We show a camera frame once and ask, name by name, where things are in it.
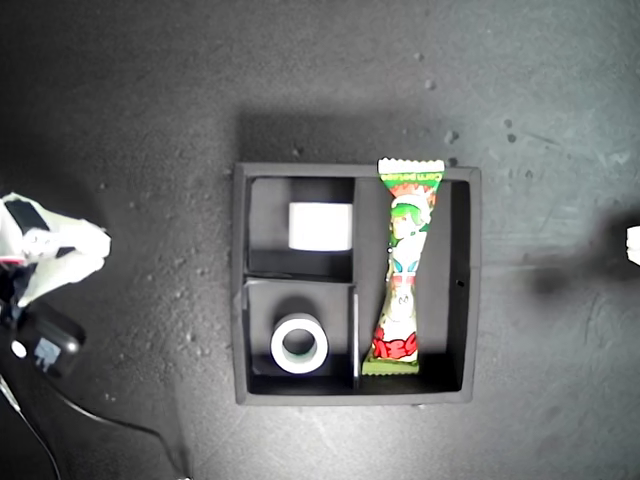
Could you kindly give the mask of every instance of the cable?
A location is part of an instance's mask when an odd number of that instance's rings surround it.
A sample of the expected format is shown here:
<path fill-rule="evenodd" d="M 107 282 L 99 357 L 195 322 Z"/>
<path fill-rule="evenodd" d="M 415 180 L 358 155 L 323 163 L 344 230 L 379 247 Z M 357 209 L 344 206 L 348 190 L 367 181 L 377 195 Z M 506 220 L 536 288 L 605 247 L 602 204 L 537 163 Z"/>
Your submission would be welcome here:
<path fill-rule="evenodd" d="M 25 417 L 22 412 L 18 412 L 18 415 L 24 421 L 24 423 L 26 423 L 27 427 L 29 427 L 29 430 L 31 430 L 31 433 L 33 433 L 34 437 L 38 439 L 38 442 L 40 442 L 40 445 L 42 445 L 44 451 L 47 452 L 47 456 L 49 457 L 49 461 L 51 462 L 51 466 L 53 467 L 53 471 L 56 475 L 56 480 L 62 480 L 62 475 L 60 475 L 60 469 L 58 468 L 58 462 L 56 462 L 56 457 L 53 455 L 53 452 L 49 448 L 49 445 L 47 445 L 47 442 L 45 442 L 45 440 L 40 436 L 40 434 L 36 431 L 33 425 L 31 425 L 29 420 L 27 420 L 27 417 Z"/>
<path fill-rule="evenodd" d="M 122 420 L 114 420 L 111 418 L 106 418 L 106 417 L 97 415 L 87 410 L 86 408 L 78 405 L 76 402 L 74 402 L 69 397 L 67 397 L 62 392 L 62 390 L 60 390 L 58 386 L 51 381 L 49 377 L 47 376 L 43 376 L 43 377 L 45 379 L 45 383 L 49 385 L 49 387 L 53 390 L 53 393 L 55 393 L 55 395 L 58 397 L 59 400 L 61 400 L 64 404 L 66 404 L 68 407 L 72 408 L 76 412 L 84 415 L 85 417 L 90 418 L 95 422 L 102 423 L 103 425 L 110 425 L 113 427 L 125 428 L 127 430 L 133 430 L 134 432 L 143 433 L 145 435 L 155 438 L 160 443 L 160 445 L 162 445 L 162 448 L 164 449 L 164 453 L 167 459 L 169 460 L 169 463 L 171 463 L 171 466 L 173 467 L 174 473 L 178 477 L 184 478 L 185 480 L 189 480 L 190 475 L 188 475 L 185 472 L 184 468 L 180 467 L 175 462 L 173 455 L 171 453 L 171 447 L 169 447 L 169 444 L 167 443 L 167 441 L 165 440 L 165 438 L 162 436 L 161 433 L 151 428 L 143 427 L 141 425 L 136 425 L 133 423 L 122 421 Z"/>
<path fill-rule="evenodd" d="M 4 379 L 4 377 L 2 377 L 2 375 L 0 375 L 0 392 L 5 396 L 5 398 L 11 405 L 11 407 L 16 411 L 16 413 L 22 419 L 22 421 L 27 425 L 27 427 L 29 427 L 29 430 L 31 431 L 31 433 L 33 433 L 33 436 L 36 437 L 40 445 L 42 445 L 42 448 L 44 449 L 44 451 L 47 453 L 47 456 L 49 457 L 49 461 L 51 462 L 51 466 L 55 473 L 56 480 L 62 480 L 62 476 L 60 475 L 60 469 L 58 468 L 58 462 L 56 461 L 56 457 L 53 455 L 51 448 L 49 447 L 47 442 L 44 440 L 44 438 L 38 433 L 35 427 L 31 425 L 31 422 L 29 422 L 27 417 L 25 417 L 24 413 L 22 413 L 22 408 L 20 407 L 20 403 L 18 402 L 16 397 L 13 395 L 13 391 L 11 390 L 11 387 L 9 386 L 7 381 Z"/>

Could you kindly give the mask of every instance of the green wrapper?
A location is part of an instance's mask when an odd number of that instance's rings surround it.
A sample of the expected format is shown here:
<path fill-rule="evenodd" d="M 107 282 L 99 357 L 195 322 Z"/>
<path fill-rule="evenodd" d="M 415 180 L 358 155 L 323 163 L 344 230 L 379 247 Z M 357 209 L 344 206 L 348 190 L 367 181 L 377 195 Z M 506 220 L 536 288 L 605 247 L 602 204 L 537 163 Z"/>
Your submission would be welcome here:
<path fill-rule="evenodd" d="M 387 295 L 363 375 L 418 373 L 415 280 L 444 162 L 382 159 L 378 174 L 394 199 L 389 230 Z"/>

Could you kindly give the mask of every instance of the snack wrapper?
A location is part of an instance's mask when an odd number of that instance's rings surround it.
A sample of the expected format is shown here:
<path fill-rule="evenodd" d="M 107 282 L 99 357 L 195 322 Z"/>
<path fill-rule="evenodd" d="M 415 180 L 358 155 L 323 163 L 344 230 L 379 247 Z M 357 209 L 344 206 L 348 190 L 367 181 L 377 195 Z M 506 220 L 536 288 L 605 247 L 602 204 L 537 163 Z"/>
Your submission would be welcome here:
<path fill-rule="evenodd" d="M 394 199 L 387 294 L 363 375 L 418 373 L 415 280 L 444 162 L 382 159 L 378 174 Z"/>

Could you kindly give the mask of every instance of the black organizer box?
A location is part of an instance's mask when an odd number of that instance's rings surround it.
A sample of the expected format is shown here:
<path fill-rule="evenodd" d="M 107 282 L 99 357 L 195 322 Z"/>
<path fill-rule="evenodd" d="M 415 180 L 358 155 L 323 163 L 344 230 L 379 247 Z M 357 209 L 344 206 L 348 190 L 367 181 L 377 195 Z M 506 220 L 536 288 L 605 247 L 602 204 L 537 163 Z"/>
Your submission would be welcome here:
<path fill-rule="evenodd" d="M 360 376 L 385 295 L 392 196 L 375 165 L 240 163 L 234 174 L 232 340 L 247 405 L 383 405 L 471 399 L 480 299 L 480 171 L 450 168 L 416 279 L 418 375 Z M 353 249 L 288 248 L 290 202 L 353 204 Z M 307 312 L 329 340 L 306 375 L 271 358 L 275 323 Z"/>

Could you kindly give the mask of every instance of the dark surface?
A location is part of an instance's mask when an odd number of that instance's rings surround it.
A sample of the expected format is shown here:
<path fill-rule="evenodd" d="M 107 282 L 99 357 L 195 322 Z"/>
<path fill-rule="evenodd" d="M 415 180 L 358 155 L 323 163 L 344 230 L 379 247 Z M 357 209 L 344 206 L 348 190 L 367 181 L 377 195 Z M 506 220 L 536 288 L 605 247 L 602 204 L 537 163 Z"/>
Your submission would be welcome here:
<path fill-rule="evenodd" d="M 181 425 L 200 479 L 637 479 L 639 9 L 2 2 L 0 183 L 114 238 L 102 272 L 51 297 L 89 336 L 65 390 L 174 440 Z M 236 406 L 231 165 L 382 155 L 483 170 L 473 402 Z M 0 359 L 67 478 L 170 478 L 152 442 Z M 49 478 L 5 402 L 0 418 L 3 480 Z"/>

